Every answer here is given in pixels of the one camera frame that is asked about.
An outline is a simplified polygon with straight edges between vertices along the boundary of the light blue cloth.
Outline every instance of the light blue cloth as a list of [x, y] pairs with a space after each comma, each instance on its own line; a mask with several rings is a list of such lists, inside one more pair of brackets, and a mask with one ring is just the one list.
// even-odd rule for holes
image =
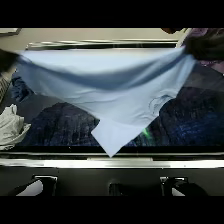
[[196, 62], [183, 51], [141, 56], [116, 50], [26, 51], [17, 68], [36, 94], [57, 97], [100, 119], [92, 134], [113, 156], [176, 97]]

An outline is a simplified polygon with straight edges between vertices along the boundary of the white cloth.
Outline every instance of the white cloth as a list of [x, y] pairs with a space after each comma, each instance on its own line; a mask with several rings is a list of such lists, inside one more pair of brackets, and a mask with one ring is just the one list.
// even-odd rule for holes
[[30, 128], [24, 123], [24, 118], [16, 115], [16, 105], [6, 107], [0, 115], [0, 150], [12, 148], [21, 142]]
[[99, 118], [92, 134], [113, 156], [176, 97], [195, 64], [183, 51], [141, 56], [116, 50], [25, 51], [18, 66], [35, 93], [57, 97]]

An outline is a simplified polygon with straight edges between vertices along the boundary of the crumpled white cloth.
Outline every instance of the crumpled white cloth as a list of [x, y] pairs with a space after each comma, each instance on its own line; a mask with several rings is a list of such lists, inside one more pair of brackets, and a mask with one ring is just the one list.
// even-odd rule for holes
[[64, 100], [100, 119], [92, 135], [111, 157], [176, 97], [196, 62], [184, 47], [141, 56], [118, 50], [21, 55], [17, 66], [33, 92]]
[[24, 117], [16, 115], [17, 106], [6, 107], [0, 115], [0, 150], [12, 148], [26, 136], [31, 124], [24, 123]]

